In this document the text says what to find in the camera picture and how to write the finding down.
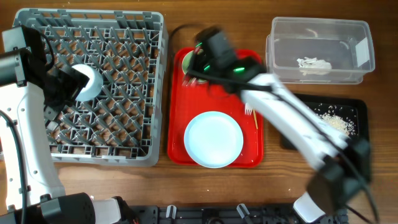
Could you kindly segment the light blue bowl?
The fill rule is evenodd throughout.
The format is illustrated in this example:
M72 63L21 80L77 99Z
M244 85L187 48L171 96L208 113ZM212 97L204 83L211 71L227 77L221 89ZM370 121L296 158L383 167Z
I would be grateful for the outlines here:
M72 68L89 78L86 86L76 97L76 100L89 101L96 98L101 93L103 87L103 78L100 72L85 64L76 64Z

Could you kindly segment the red snack wrapper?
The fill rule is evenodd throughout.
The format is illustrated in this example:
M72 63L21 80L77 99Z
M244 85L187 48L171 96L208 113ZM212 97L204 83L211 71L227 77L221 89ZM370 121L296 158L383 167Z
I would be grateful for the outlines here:
M183 86L195 86L197 84L198 79L195 77L186 76L183 78L182 85Z

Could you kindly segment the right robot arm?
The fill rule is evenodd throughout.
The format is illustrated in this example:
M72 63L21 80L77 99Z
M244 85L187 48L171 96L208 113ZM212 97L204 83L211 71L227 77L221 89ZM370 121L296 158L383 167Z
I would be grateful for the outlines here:
M238 95L268 120L302 154L315 175L293 204L296 214L312 223L333 215L363 191L380 222L371 181L371 146L365 138L350 138L321 120L253 57L238 58L226 34L217 26L195 36L187 76L221 85Z

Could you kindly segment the rice food scraps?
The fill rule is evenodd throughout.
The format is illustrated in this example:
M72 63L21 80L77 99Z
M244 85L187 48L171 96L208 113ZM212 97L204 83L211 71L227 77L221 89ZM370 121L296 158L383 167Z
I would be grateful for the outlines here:
M337 114L337 112L342 111L342 106L327 106L325 112L321 112L321 106L322 104L319 104L319 108L316 108L315 112L317 112L317 116L324 120L324 122L328 123L330 126L341 131L347 136L353 137L358 134L357 125L353 119Z

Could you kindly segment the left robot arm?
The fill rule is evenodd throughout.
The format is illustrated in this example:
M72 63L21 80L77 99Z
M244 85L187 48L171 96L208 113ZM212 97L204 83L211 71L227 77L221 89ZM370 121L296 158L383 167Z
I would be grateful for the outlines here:
M7 175L2 223L124 223L119 197L67 195L55 169L47 126L73 103L89 77L71 66L55 68L46 36L16 26L2 33L1 149Z

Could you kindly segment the white napkin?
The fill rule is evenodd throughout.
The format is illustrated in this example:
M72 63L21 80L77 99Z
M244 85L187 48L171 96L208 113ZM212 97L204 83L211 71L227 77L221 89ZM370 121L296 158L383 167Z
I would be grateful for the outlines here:
M300 72L306 75L326 75L332 69L331 63L315 58L298 58Z

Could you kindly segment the light blue plate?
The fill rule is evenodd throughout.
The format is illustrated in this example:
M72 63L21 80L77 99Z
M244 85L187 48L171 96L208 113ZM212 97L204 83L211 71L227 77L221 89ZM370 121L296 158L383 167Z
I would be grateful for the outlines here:
M244 146L243 131L229 115L207 111L195 116L185 128L183 143L198 165L219 169L232 164Z

